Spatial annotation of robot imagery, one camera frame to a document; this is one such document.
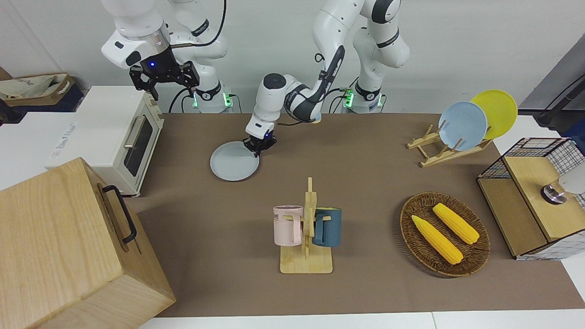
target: corn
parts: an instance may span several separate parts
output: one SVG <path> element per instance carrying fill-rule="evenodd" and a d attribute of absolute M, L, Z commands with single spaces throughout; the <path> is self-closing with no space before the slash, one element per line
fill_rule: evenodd
<path fill-rule="evenodd" d="M 479 233 L 446 205 L 437 204 L 433 207 L 433 212 L 468 245 L 477 242 L 477 239 L 479 239 Z"/>
<path fill-rule="evenodd" d="M 431 223 L 415 215 L 412 215 L 412 221 L 414 222 L 414 225 L 417 226 L 418 231 L 422 234 L 425 240 L 427 240 L 430 245 L 449 262 L 449 264 L 455 265 L 461 262 L 463 254 L 451 243 L 451 241 L 445 238 L 441 232 L 437 231 Z"/>

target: brown table mat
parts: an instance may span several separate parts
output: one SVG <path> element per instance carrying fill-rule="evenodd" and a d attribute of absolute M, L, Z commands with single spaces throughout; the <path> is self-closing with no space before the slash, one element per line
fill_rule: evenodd
<path fill-rule="evenodd" d="M 278 143 L 248 180 L 216 178 L 209 157 L 246 137 L 249 115 L 166 116 L 142 197 L 128 200 L 175 292 L 163 317 L 410 311 L 575 309 L 585 305 L 560 262 L 515 261 L 475 178 L 496 148 L 422 169 L 405 144 L 437 115 L 324 115 L 317 125 L 278 127 Z M 426 146 L 429 154 L 439 147 Z M 273 244 L 272 206 L 304 202 L 343 209 L 333 273 L 284 275 Z M 491 240 L 485 267 L 443 279 L 413 260 L 400 238 L 400 209 L 423 191 L 473 209 Z"/>

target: wire basket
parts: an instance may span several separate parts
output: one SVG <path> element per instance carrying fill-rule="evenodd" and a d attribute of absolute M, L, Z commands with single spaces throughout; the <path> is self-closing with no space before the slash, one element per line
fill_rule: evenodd
<path fill-rule="evenodd" d="M 478 233 L 479 239 L 472 245 L 463 242 L 433 212 L 442 203 L 460 215 Z M 425 240 L 414 225 L 411 216 L 416 215 L 431 223 L 463 254 L 463 260 L 451 265 Z M 479 217 L 461 201 L 437 192 L 424 192 L 411 197 L 400 212 L 400 230 L 408 249 L 426 267 L 445 276 L 459 277 L 479 271 L 490 256 L 490 238 Z"/>

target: wooden mug stand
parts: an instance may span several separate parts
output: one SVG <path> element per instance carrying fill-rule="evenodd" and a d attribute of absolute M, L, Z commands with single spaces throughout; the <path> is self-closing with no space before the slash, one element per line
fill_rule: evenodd
<path fill-rule="evenodd" d="M 308 191 L 305 192 L 304 216 L 302 218 L 303 240 L 300 246 L 280 247 L 280 272 L 292 273 L 331 273 L 333 259 L 330 247 L 316 246 L 311 242 L 315 236 L 315 210 L 317 192 L 313 191 L 313 178 L 308 179 Z"/>
<path fill-rule="evenodd" d="M 463 138 L 460 138 L 453 148 L 450 148 L 448 145 L 445 145 L 443 149 L 435 156 L 428 156 L 425 150 L 422 149 L 424 145 L 434 144 L 437 142 L 441 142 L 441 137 L 439 136 L 439 131 L 443 128 L 444 124 L 447 121 L 443 121 L 439 129 L 436 132 L 431 132 L 433 129 L 433 125 L 429 125 L 429 129 L 426 130 L 426 133 L 421 138 L 413 138 L 412 142 L 406 144 L 407 149 L 417 148 L 425 160 L 420 162 L 421 167 L 430 167 L 434 165 L 438 165 L 443 162 L 447 162 L 458 157 L 474 154 L 485 149 L 492 141 L 492 139 L 484 139 L 481 143 L 479 143 L 473 149 L 465 150 L 465 151 L 457 151 L 455 150 L 462 142 Z"/>

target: oven door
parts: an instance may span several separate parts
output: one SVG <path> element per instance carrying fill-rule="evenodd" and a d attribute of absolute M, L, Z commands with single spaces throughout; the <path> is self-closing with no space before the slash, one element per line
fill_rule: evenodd
<path fill-rule="evenodd" d="M 122 145 L 125 152 L 119 172 L 131 187 L 129 191 L 123 191 L 124 194 L 138 194 L 159 133 L 159 126 L 144 107 L 144 111 L 134 118 L 130 134 Z"/>

